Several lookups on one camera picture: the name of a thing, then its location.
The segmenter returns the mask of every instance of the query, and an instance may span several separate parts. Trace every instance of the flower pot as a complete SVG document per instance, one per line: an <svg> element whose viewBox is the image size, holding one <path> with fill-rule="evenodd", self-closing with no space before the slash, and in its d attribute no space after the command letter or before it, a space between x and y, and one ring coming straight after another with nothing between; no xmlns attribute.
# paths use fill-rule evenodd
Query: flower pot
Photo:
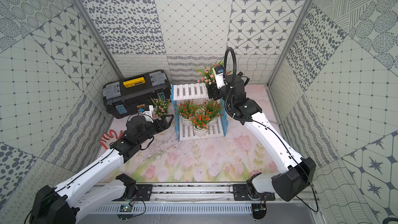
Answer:
<svg viewBox="0 0 398 224"><path fill-rule="evenodd" d="M204 136L206 136L207 134L207 129L198 129L197 127L195 128L195 136L198 138L202 138Z"/></svg>
<svg viewBox="0 0 398 224"><path fill-rule="evenodd" d="M182 117L181 115L180 115L180 121L181 121L180 123L181 123L182 125L186 126L186 127L189 127L189 126L192 125L192 122L191 122L189 119L184 118L184 117Z"/></svg>
<svg viewBox="0 0 398 224"><path fill-rule="evenodd" d="M216 117L215 119L211 120L207 126L212 127L212 126L216 126L217 125L217 121L218 121L219 117Z"/></svg>

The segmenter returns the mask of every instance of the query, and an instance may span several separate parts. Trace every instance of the polka dot pattern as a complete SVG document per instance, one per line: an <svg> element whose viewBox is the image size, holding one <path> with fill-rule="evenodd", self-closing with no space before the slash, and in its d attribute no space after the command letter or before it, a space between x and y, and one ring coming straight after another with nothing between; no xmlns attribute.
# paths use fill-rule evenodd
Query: polka dot pattern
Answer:
<svg viewBox="0 0 398 224"><path fill-rule="evenodd" d="M312 5L287 55L287 61L304 91L346 35L325 13Z"/></svg>
<svg viewBox="0 0 398 224"><path fill-rule="evenodd" d="M83 0L112 54L165 54L153 0Z"/></svg>

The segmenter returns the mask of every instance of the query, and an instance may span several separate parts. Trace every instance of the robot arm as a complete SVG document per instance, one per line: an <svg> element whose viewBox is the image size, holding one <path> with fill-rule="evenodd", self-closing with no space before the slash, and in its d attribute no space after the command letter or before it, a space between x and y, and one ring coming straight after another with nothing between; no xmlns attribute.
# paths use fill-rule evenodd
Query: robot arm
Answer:
<svg viewBox="0 0 398 224"><path fill-rule="evenodd" d="M276 176L261 173L253 175L247 180L248 193L252 198L260 198L263 192L276 192L283 200L290 201L311 185L315 162L309 157L304 159L292 149L272 127L257 103L246 98L244 87L248 79L243 82L243 74L236 74L236 58L230 47L226 51L224 65L227 64L228 52L231 52L234 61L233 74L226 76L222 66L214 68L217 87L208 88L209 98L224 99L226 112L254 133L271 154L280 173ZM111 200L133 198L137 189L135 180L125 174L97 190L85 193L109 172L143 150L143 142L151 138L153 140L156 133L170 127L172 119L169 122L165 118L161 121L153 120L152 111L152 106L145 106L140 113L133 115L127 121L127 130L122 138L111 144L111 149L75 176L53 188L47 185L40 189L35 197L29 223L76 223Z"/></svg>
<svg viewBox="0 0 398 224"><path fill-rule="evenodd" d="M41 188L35 196L29 223L72 224L109 201L132 199L137 190L136 182L126 174L117 176L116 180L97 190L85 193L139 150L144 150L141 147L143 142L153 140L155 134L170 127L173 115L165 116L171 117L167 122L165 117L161 120L152 119L152 112L153 106L142 107L138 114L132 115L127 121L127 130L122 137L111 144L111 148L96 161L53 188L48 185Z"/></svg>

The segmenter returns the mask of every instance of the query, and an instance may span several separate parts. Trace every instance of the toolbox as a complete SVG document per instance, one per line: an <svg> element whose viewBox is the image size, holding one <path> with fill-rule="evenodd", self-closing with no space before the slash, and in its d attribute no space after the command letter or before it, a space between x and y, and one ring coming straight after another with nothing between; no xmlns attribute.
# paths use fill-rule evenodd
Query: toolbox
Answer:
<svg viewBox="0 0 398 224"><path fill-rule="evenodd" d="M170 82L163 70L111 82L103 87L106 111L115 118L138 112L143 105L152 105L151 99L170 99Z"/></svg>

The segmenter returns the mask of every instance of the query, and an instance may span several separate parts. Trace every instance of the pink tulip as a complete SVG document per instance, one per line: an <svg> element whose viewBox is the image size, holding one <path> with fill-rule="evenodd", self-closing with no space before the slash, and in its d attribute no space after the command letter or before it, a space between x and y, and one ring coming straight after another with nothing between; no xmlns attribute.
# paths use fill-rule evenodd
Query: pink tulip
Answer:
<svg viewBox="0 0 398 224"><path fill-rule="evenodd" d="M147 179L151 179L152 177L155 176L155 170L156 167L154 165L150 165L147 170L145 171L145 176L147 177Z"/></svg>
<svg viewBox="0 0 398 224"><path fill-rule="evenodd" d="M242 165L242 161L240 161L240 160L236 161L236 163L234 164L234 168L235 168L235 173L236 173L237 175L243 174L243 165Z"/></svg>
<svg viewBox="0 0 398 224"><path fill-rule="evenodd" d="M240 135L238 138L234 138L234 142L242 151L248 151L251 148L251 140L247 135Z"/></svg>
<svg viewBox="0 0 398 224"><path fill-rule="evenodd" d="M260 171L257 170L257 169L254 169L254 170L252 170L251 172L249 172L249 177L252 177L253 175L255 175L255 174L257 174L257 173L260 173Z"/></svg>

